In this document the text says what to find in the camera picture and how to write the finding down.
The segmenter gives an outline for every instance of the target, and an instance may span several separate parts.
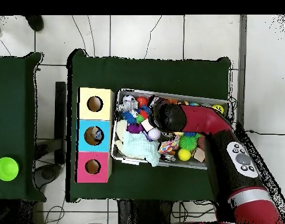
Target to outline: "green plastic cup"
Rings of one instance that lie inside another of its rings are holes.
[[[18,163],[10,158],[0,158],[0,179],[3,181],[11,181],[18,175],[19,166]]]

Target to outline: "shoe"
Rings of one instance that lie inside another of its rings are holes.
[[[41,31],[44,28],[44,22],[43,18],[40,15],[29,15],[24,16],[28,22],[28,25],[32,28],[34,31]]]

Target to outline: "robot control buttons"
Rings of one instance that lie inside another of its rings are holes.
[[[247,170],[248,170],[248,167],[246,167],[246,166],[241,166],[241,169],[242,169],[243,171],[247,171]]]
[[[250,178],[257,178],[259,176],[255,164],[241,143],[228,143],[227,152],[239,174]]]
[[[252,162],[248,155],[246,154],[237,154],[236,161],[242,165],[250,165]]]

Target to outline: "blue box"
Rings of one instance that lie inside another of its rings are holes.
[[[89,127],[99,127],[103,132],[103,140],[98,145],[90,145],[85,139],[85,131]],[[78,151],[85,152],[109,152],[111,141],[111,126],[110,121],[102,120],[79,120],[79,141]]]

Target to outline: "green table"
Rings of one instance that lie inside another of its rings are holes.
[[[0,199],[44,201],[32,182],[34,166],[34,70],[41,54],[24,58],[0,57],[0,158],[15,159],[19,173],[12,181],[0,180]]]
[[[113,160],[108,183],[75,183],[77,88],[139,89],[227,100],[230,61],[160,61],[151,59],[88,58],[74,50],[68,58],[67,201],[77,198],[139,200],[212,200],[206,170],[151,167]]]

